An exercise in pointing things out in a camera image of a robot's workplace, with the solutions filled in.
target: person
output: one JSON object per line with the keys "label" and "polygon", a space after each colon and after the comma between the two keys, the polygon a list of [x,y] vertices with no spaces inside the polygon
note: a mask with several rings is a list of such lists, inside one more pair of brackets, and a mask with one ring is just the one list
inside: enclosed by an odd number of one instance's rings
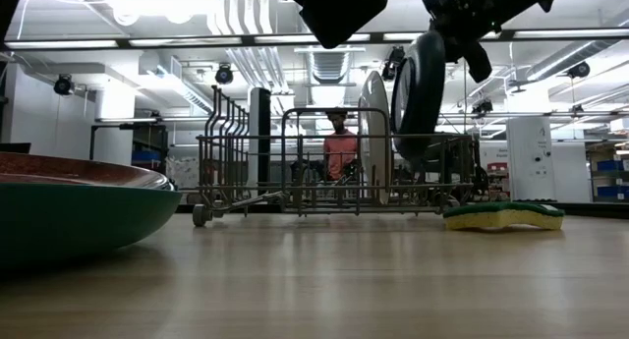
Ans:
{"label": "person", "polygon": [[327,166],[328,180],[338,181],[343,176],[343,167],[356,158],[358,142],[356,135],[345,128],[347,112],[328,113],[327,119],[332,122],[334,133],[332,136],[347,138],[325,138],[323,152]]}

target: yellow sponge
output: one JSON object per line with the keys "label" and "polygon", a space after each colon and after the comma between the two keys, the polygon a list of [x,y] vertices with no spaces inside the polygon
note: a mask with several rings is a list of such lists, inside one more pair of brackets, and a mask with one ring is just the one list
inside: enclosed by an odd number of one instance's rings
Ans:
{"label": "yellow sponge", "polygon": [[560,230],[564,212],[549,205],[520,202],[488,202],[456,207],[443,214],[448,230],[500,228],[523,224]]}

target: dish rack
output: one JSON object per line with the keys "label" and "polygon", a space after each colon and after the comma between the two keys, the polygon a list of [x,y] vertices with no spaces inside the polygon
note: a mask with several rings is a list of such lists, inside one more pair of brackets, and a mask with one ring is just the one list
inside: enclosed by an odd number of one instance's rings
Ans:
{"label": "dish rack", "polygon": [[[220,106],[221,95],[217,96]],[[298,216],[311,214],[355,214],[400,212],[419,214],[420,212],[442,213],[450,206],[464,204],[468,200],[474,183],[474,150],[478,149],[471,136],[452,134],[432,135],[355,135],[358,151],[353,167],[346,171],[339,181],[325,181],[313,178],[312,170],[297,168],[297,176],[288,166],[295,161],[310,166],[311,162],[323,158],[323,152],[305,150],[322,136],[288,136],[287,121],[292,115],[329,113],[334,111],[371,112],[384,117],[386,132],[388,115],[377,108],[293,108],[287,110],[281,121],[281,134],[277,136],[252,136],[247,128],[248,113],[240,108],[228,107],[227,117],[213,114],[205,124],[205,134],[199,141],[200,177],[196,188],[202,200],[195,205],[193,220],[196,226],[203,226],[213,218],[225,213],[242,210],[247,216],[254,205],[265,204],[276,212],[292,213]],[[218,135],[213,136],[216,124],[221,121]],[[342,139],[344,136],[328,136],[327,139]],[[361,151],[362,139],[384,139],[393,146],[395,139],[430,139],[425,154],[426,160],[420,166],[409,166],[394,148],[385,149],[384,166],[368,166]],[[272,141],[281,146],[279,152],[252,153],[245,149],[247,144],[257,141]],[[253,158],[275,158],[281,161],[279,181],[252,183],[248,177],[248,165]],[[376,176],[375,169],[384,168],[385,180],[369,180],[368,175]],[[389,201],[380,202],[380,194],[388,193]]]}

